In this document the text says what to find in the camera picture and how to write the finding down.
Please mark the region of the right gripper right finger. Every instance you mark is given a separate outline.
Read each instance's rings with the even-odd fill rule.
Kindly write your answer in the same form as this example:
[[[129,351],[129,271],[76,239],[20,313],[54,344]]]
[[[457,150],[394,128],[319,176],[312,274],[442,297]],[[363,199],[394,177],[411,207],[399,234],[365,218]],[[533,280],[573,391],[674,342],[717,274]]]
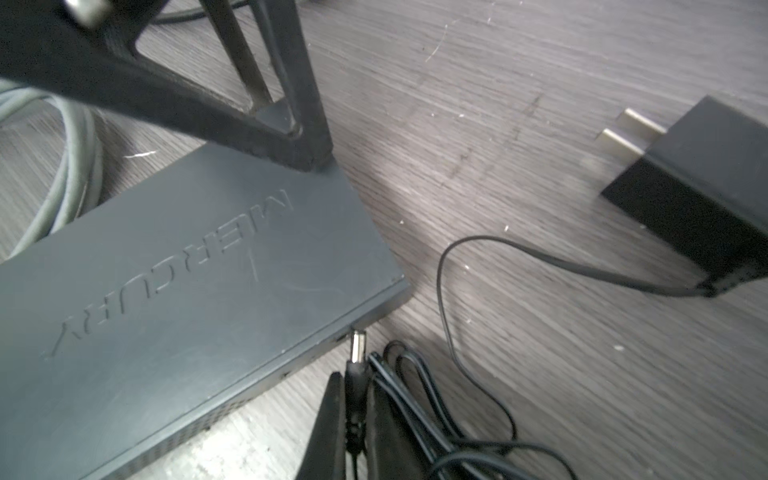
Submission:
[[[427,457],[414,433],[411,409],[374,377],[366,398],[365,453],[369,479],[425,479]]]

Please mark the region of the black network switch box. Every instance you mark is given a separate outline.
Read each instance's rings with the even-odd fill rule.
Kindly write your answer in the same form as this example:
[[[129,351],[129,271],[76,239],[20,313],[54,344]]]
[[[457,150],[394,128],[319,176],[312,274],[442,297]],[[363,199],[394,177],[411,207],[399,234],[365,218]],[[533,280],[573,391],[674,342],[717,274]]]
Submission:
[[[335,162],[205,145],[1,266],[1,475],[142,469],[399,307]]]

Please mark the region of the black power adapter with cable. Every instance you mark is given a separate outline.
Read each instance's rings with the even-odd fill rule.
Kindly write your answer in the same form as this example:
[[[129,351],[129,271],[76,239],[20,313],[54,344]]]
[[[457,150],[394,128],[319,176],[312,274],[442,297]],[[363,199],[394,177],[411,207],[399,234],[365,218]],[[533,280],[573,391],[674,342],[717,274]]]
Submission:
[[[622,132],[604,129],[599,140],[628,167],[602,196],[647,227],[706,273],[692,287],[649,283],[557,257],[508,240],[507,246],[578,276],[669,298],[715,298],[767,275],[767,127],[706,96],[670,126],[624,110]],[[470,436],[458,423],[424,357],[400,340],[366,353],[352,337],[344,374],[346,457],[365,461],[366,398],[380,377],[411,409],[414,433],[427,457],[425,479],[526,479],[517,452],[552,460],[552,448],[522,440]]]

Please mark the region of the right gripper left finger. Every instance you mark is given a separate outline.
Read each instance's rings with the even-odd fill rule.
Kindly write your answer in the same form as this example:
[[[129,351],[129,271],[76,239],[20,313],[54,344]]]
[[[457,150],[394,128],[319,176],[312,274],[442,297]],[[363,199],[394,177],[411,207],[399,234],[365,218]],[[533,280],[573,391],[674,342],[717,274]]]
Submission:
[[[329,376],[325,392],[295,479],[346,478],[346,407],[344,377]]]

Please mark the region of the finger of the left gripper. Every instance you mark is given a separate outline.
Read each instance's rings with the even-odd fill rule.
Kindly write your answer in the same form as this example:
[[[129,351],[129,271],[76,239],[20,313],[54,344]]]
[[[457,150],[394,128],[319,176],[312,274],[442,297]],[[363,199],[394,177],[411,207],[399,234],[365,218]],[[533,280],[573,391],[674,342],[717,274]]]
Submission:
[[[280,100],[271,98],[231,5],[203,3],[251,99],[246,111],[138,52],[162,9],[160,1],[5,1],[1,74],[294,170],[328,162],[332,138],[294,2],[250,3]]]

